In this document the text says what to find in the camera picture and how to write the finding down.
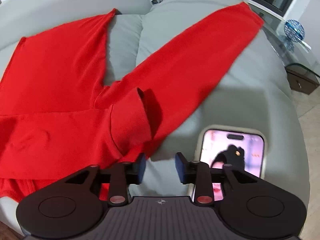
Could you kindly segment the red sweatshirt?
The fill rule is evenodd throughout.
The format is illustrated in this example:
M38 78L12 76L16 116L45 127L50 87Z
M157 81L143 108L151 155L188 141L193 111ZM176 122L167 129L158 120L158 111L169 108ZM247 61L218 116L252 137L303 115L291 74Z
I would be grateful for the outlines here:
M1 79L1 196L86 166L151 156L227 74L263 20L246 3L211 13L104 84L115 11L18 42Z

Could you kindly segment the smartphone with lit screen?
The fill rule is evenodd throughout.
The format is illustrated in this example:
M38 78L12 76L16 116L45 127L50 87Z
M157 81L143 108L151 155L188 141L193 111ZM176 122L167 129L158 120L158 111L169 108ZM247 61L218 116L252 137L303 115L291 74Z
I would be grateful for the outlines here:
M256 129L210 125L199 135L194 161L207 163L211 168L231 164L264 178L266 146L265 136Z

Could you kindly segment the grey sofa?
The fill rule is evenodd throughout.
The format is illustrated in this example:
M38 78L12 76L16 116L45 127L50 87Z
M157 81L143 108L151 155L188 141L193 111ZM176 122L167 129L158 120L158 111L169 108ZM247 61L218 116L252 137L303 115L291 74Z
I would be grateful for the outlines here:
M303 137L244 0L163 0L1 47L1 196L26 239L298 239Z

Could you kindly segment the dark brown drawer cabinet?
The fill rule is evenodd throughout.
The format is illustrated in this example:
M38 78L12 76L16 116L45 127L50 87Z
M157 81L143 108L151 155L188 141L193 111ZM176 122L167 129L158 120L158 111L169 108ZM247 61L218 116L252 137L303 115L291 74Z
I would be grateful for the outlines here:
M289 64L285 70L292 90L310 95L319 87L318 76L302 64Z

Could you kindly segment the glass side table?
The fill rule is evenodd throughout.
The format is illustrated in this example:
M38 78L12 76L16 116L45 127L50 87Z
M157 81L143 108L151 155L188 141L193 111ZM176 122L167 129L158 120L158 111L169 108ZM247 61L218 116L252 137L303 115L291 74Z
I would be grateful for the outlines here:
M319 78L319 61L309 45L304 41L295 42L285 34L285 21L281 16L257 2L247 1L251 9L264 20L263 31L285 68L298 74L312 74Z

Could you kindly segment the blue glass ball ornament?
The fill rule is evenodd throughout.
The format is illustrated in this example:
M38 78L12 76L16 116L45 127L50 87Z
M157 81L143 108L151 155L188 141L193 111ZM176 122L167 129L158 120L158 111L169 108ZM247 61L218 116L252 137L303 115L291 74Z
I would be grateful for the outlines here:
M294 43L301 43L305 37L305 30L297 20L287 20L284 23L284 35L279 39L287 50L294 52Z

